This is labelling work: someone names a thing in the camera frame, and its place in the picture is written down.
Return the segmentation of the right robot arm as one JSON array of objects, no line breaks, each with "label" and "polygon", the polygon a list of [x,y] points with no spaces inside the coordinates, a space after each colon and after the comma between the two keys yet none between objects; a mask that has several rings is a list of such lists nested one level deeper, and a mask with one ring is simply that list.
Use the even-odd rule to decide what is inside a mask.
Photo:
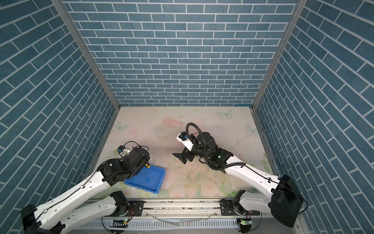
[{"label": "right robot arm", "polygon": [[173,156],[182,163],[199,157],[210,169],[234,176],[261,193],[256,199],[250,192],[240,190],[232,201],[238,214],[244,215],[249,211],[271,213],[279,223],[292,228],[299,214],[304,212],[302,205],[306,200],[290,176],[271,175],[246,164],[233,153],[218,147],[208,132],[198,136],[181,132],[176,139],[184,145],[184,149]]}]

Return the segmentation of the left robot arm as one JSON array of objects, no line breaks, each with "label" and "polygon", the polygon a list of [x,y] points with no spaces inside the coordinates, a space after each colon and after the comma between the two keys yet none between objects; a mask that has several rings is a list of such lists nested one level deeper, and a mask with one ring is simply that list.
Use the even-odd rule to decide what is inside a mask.
[{"label": "left robot arm", "polygon": [[75,228],[104,216],[130,216],[130,204],[122,191],[82,206],[94,195],[138,175],[149,167],[149,148],[125,149],[119,158],[109,159],[79,184],[39,206],[27,205],[20,214],[26,234],[67,234]]}]

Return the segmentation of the blue plastic bin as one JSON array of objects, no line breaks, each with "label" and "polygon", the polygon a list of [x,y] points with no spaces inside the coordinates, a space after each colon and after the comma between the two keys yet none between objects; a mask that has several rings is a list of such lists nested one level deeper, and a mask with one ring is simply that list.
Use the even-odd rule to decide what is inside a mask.
[{"label": "blue plastic bin", "polygon": [[139,174],[125,180],[124,184],[153,194],[158,194],[165,174],[166,170],[164,168],[151,166],[150,168],[143,168]]}]

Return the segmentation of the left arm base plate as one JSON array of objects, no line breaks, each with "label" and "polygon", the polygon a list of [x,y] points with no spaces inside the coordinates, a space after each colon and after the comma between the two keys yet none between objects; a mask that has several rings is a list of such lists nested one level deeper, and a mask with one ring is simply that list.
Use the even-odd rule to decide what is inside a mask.
[{"label": "left arm base plate", "polygon": [[131,200],[127,204],[116,206],[113,213],[107,216],[126,216],[126,217],[140,217],[143,213],[145,202],[142,200]]}]

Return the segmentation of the aluminium front rail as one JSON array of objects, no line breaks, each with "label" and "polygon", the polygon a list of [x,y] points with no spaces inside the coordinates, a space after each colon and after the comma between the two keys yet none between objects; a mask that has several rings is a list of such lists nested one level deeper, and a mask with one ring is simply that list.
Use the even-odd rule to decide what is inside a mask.
[{"label": "aluminium front rail", "polygon": [[244,193],[241,198],[205,198],[205,199],[143,199],[143,213],[139,217],[155,218],[207,218],[210,215],[223,217],[219,201],[231,199],[238,202],[247,211],[259,211],[261,215],[270,215],[286,226],[293,226],[301,212],[303,202],[295,200],[267,200],[260,194]]}]

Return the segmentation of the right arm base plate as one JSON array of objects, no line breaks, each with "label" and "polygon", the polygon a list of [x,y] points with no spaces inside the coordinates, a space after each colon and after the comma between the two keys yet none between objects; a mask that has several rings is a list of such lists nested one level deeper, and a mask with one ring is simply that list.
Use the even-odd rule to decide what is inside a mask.
[{"label": "right arm base plate", "polygon": [[250,215],[260,215],[259,211],[247,211],[240,206],[238,202],[234,203],[231,199],[222,199],[219,201],[220,211],[222,216],[250,216]]}]

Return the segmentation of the left aluminium corner post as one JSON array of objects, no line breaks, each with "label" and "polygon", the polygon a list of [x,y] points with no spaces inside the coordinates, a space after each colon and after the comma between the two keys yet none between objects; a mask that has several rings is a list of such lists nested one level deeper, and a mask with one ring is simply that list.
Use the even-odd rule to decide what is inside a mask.
[{"label": "left aluminium corner post", "polygon": [[72,17],[70,16],[65,4],[63,1],[60,0],[51,0],[52,5],[56,9],[58,15],[64,22],[65,26],[67,27],[68,31],[70,32],[71,36],[73,37],[75,43],[77,44],[78,48],[80,49],[81,53],[85,57],[89,67],[92,69],[93,73],[95,74],[97,80],[102,85],[105,93],[111,100],[113,106],[117,111],[120,109],[120,104],[118,103],[117,99],[115,98],[112,90],[110,89],[107,81],[105,80],[100,68],[98,67],[96,61],[94,60],[89,48],[84,41],[82,35],[80,34],[76,24],[74,23]]}]

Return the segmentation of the aluminium corner post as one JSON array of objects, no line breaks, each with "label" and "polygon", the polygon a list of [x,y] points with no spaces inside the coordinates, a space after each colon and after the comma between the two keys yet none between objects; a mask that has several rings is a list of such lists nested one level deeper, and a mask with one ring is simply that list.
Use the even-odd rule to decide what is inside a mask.
[{"label": "aluminium corner post", "polygon": [[94,60],[89,48],[84,41],[82,35],[80,34],[76,24],[74,23],[72,17],[70,16],[65,4],[63,1],[60,0],[51,0],[52,5],[56,9],[58,15],[64,22],[65,26],[67,27],[68,31],[70,32],[71,36],[73,37],[75,43],[77,44],[78,48],[80,49],[81,53],[85,57],[89,67],[92,69],[93,73],[95,74],[97,80],[102,85],[105,93],[111,100],[113,106],[117,111],[120,109],[120,104],[118,103],[117,99],[115,98],[112,90],[110,89],[107,81],[105,80],[100,68],[98,67],[96,61]]},{"label": "aluminium corner post", "polygon": [[269,82],[272,78],[272,75],[274,74],[275,68],[277,67],[277,65],[280,61],[280,58],[281,58],[281,56],[282,56],[282,54],[285,50],[285,47],[287,46],[287,43],[288,43],[288,41],[289,41],[289,39],[292,35],[293,30],[296,27],[296,24],[297,24],[297,22],[298,22],[298,20],[301,16],[301,13],[304,10],[304,7],[306,6],[306,4],[307,4],[307,0],[300,0],[300,1],[297,1],[297,4],[295,5],[295,8],[294,8],[294,10],[292,12],[292,15],[290,17],[290,21],[285,28],[284,34],[283,34],[282,38],[280,39],[279,45],[278,45],[278,47],[277,47],[277,49],[274,53],[271,64],[268,67],[267,73],[264,76],[263,82],[260,85],[259,91],[257,92],[257,95],[256,95],[255,100],[253,102],[253,105],[252,105],[252,110],[253,111],[256,111],[256,109],[260,105],[260,101],[261,101],[261,98],[263,97],[263,95],[265,93],[266,87],[268,86],[268,84],[269,84]]}]

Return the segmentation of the right aluminium corner post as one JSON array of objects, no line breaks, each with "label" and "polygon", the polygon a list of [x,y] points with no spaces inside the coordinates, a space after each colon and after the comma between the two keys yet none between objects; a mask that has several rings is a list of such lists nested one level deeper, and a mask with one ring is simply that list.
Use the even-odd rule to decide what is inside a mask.
[{"label": "right aluminium corner post", "polygon": [[296,27],[296,24],[297,24],[297,22],[298,22],[298,20],[301,16],[301,13],[304,10],[304,7],[306,6],[306,4],[307,4],[307,0],[300,0],[300,1],[297,1],[297,4],[295,5],[295,8],[294,8],[294,10],[292,12],[292,15],[290,17],[290,21],[285,28],[284,34],[283,34],[282,38],[280,39],[279,45],[278,45],[278,47],[277,47],[277,49],[274,53],[271,64],[268,67],[267,73],[264,76],[263,82],[260,85],[259,91],[257,92],[257,95],[256,95],[255,100],[253,102],[253,105],[252,105],[252,110],[253,111],[256,111],[256,109],[260,105],[260,101],[261,101],[261,98],[263,97],[263,95],[265,93],[266,87],[268,86],[268,84],[269,84],[269,82],[272,78],[272,75],[274,74],[275,68],[277,67],[277,65],[280,61],[280,58],[281,58],[281,56],[282,56],[282,54],[285,50],[285,47],[287,46],[287,43],[288,43],[288,41],[289,41],[289,39],[292,35],[293,30]]}]

